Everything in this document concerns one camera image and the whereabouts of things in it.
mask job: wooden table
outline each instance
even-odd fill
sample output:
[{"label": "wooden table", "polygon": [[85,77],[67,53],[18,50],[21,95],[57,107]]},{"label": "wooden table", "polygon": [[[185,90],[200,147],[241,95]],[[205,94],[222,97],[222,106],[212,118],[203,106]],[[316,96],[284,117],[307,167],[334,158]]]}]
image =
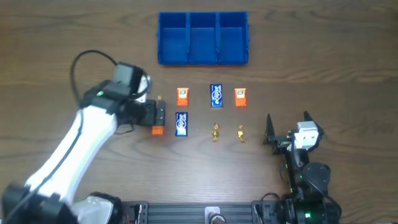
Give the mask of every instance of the wooden table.
[{"label": "wooden table", "polygon": [[[243,67],[163,67],[157,63],[159,11],[249,12],[250,56]],[[150,202],[250,202],[289,193],[282,156],[261,144],[266,115],[277,134],[308,110],[325,129],[311,161],[331,167],[329,193],[342,223],[398,222],[398,5],[395,0],[146,0],[0,2],[0,190],[24,183],[51,155],[76,113],[68,82],[74,56],[102,50],[144,68],[149,98],[167,102],[165,136],[137,127],[113,136],[76,196],[100,191]],[[111,78],[99,55],[79,62],[83,92]],[[210,109],[210,83],[224,108]],[[176,88],[190,88],[189,137],[174,136]],[[248,107],[234,107],[247,88]],[[213,123],[220,141],[211,141]],[[238,124],[246,143],[239,142]]]}]

